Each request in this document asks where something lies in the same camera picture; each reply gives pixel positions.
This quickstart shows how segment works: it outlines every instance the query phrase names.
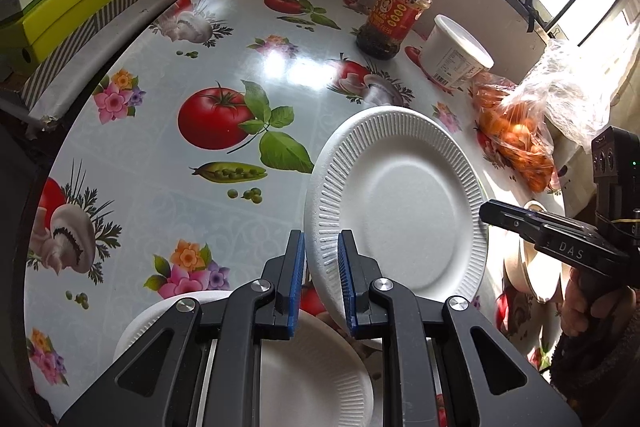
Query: pea pod print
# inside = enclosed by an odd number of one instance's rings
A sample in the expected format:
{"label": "pea pod print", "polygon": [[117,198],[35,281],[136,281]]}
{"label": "pea pod print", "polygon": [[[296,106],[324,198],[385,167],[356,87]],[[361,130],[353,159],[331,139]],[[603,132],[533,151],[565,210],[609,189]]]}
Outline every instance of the pea pod print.
{"label": "pea pod print", "polygon": [[267,176],[267,171],[247,163],[211,162],[193,169],[191,174],[214,183],[238,183],[261,180]]}

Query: white lid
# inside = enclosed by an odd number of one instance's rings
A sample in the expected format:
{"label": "white lid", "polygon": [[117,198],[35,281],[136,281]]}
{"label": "white lid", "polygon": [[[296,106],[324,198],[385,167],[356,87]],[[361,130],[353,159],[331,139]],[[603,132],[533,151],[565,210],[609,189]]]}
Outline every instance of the white lid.
{"label": "white lid", "polygon": [[494,66],[494,60],[482,44],[466,31],[460,24],[444,15],[436,15],[435,23],[444,31],[462,50],[475,58],[485,68],[490,70]]}

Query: floral tablecloth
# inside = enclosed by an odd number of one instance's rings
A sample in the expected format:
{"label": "floral tablecloth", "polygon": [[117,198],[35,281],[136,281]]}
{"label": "floral tablecloth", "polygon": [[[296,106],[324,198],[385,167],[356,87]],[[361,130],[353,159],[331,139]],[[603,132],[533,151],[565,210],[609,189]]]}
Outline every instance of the floral tablecloth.
{"label": "floral tablecloth", "polygon": [[[422,37],[412,32],[388,62],[357,49],[363,12],[347,0],[179,0],[95,88],[52,168],[28,253],[26,345],[55,416],[110,365],[142,310],[234,289],[282,254],[303,226],[315,158],[363,108],[422,112],[462,147],[489,197],[532,199],[478,131],[468,89],[442,89],[420,69]],[[562,214],[552,184],[536,199]],[[474,305],[541,365],[555,306],[506,288],[510,248],[513,237],[490,230]]]}

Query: glass jar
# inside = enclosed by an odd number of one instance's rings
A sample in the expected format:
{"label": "glass jar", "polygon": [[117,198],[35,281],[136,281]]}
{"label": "glass jar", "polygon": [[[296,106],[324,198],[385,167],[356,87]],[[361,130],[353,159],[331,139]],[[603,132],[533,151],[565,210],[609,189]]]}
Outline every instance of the glass jar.
{"label": "glass jar", "polygon": [[409,30],[430,6],[431,0],[377,0],[358,30],[356,44],[374,58],[395,57]]}

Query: metal screw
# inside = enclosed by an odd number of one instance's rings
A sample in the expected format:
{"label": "metal screw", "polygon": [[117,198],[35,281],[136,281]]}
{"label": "metal screw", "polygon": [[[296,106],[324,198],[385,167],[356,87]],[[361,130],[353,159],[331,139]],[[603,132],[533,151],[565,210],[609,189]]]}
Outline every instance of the metal screw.
{"label": "metal screw", "polygon": [[175,308],[181,312],[191,312],[196,307],[196,301],[193,299],[180,299],[175,303]]}
{"label": "metal screw", "polygon": [[254,292],[266,292],[271,288],[271,283],[267,279],[256,279],[251,283],[251,289]]}
{"label": "metal screw", "polygon": [[469,301],[464,297],[455,296],[449,299],[449,306],[457,312],[466,310],[469,307]]}
{"label": "metal screw", "polygon": [[394,282],[391,279],[387,279],[386,277],[381,277],[380,279],[376,279],[373,281],[373,286],[381,292],[389,291],[394,287]]}

